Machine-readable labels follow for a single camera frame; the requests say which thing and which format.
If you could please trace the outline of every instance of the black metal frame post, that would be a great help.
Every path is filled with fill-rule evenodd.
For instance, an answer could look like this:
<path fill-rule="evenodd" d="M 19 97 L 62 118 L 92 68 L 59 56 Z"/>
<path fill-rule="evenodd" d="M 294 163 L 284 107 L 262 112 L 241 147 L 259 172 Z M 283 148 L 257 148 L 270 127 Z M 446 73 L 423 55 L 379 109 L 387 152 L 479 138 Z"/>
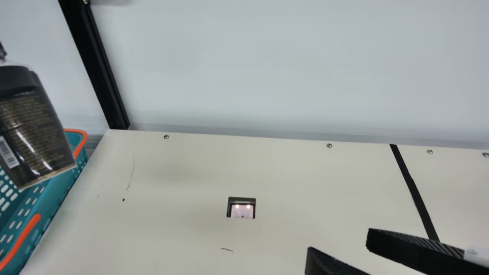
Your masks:
<path fill-rule="evenodd" d="M 127 130 L 129 119 L 112 73 L 89 0 L 58 0 L 73 40 L 111 129 Z"/>

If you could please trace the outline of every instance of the white plastic part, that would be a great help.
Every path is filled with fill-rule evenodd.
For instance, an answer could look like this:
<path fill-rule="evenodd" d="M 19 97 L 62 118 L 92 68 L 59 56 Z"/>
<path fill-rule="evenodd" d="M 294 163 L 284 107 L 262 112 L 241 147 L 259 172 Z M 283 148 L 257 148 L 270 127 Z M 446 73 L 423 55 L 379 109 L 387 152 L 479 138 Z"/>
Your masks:
<path fill-rule="evenodd" d="M 469 249 L 465 250 L 464 260 L 489 268 L 489 249 L 471 246 Z"/>

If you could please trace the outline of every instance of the black strip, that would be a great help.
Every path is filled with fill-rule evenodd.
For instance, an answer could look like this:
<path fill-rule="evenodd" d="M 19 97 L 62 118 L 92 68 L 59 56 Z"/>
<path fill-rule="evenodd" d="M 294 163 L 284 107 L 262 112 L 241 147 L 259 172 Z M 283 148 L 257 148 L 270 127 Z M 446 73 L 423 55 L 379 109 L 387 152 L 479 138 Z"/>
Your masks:
<path fill-rule="evenodd" d="M 487 275 L 489 268 L 464 260 L 464 250 L 398 232 L 368 230 L 367 249 L 428 275 Z"/>
<path fill-rule="evenodd" d="M 109 127 L 127 130 L 129 119 L 90 4 L 84 4 L 83 0 L 58 1 Z"/>
<path fill-rule="evenodd" d="M 307 249 L 305 275 L 369 275 L 322 251 Z"/>
<path fill-rule="evenodd" d="M 409 192 L 411 192 L 411 197 L 413 198 L 414 205 L 416 205 L 416 208 L 418 209 L 418 213 L 420 214 L 421 221 L 423 222 L 424 229 L 426 230 L 428 238 L 433 241 L 440 241 L 438 235 L 436 234 L 435 227 L 431 222 L 431 218 L 429 217 L 428 210 L 426 209 L 423 199 L 421 198 L 421 194 L 418 191 L 418 188 L 416 187 L 416 184 L 414 183 L 411 174 L 409 174 L 406 163 L 402 159 L 399 148 L 397 147 L 397 145 L 391 144 L 391 149 L 398 163 L 400 172 L 402 173 L 402 176 L 406 181 L 407 188 L 409 188 Z"/>

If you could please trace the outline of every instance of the can label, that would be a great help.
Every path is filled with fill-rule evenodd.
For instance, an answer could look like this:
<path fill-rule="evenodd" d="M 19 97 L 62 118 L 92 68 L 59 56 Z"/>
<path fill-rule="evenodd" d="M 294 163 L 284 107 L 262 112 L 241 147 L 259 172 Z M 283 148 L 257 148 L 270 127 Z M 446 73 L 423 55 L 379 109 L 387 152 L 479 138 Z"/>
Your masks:
<path fill-rule="evenodd" d="M 14 152 L 12 152 L 12 149 L 10 149 L 10 146 L 8 146 L 5 138 L 3 137 L 0 137 L 0 155 L 10 169 L 20 165 L 19 161 L 14 155 Z"/>

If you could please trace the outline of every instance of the white table surface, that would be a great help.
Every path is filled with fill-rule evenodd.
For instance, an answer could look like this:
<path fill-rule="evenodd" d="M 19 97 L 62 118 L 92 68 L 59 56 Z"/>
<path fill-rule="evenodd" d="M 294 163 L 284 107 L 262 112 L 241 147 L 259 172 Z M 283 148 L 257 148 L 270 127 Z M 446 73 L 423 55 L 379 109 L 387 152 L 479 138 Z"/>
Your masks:
<path fill-rule="evenodd" d="M 489 248 L 489 158 L 482 156 L 489 151 L 398 147 L 440 241 Z"/>
<path fill-rule="evenodd" d="M 22 274 L 300 275 L 309 246 L 420 274 L 365 247 L 369 227 L 426 237 L 389 145 L 326 144 L 109 130 Z"/>

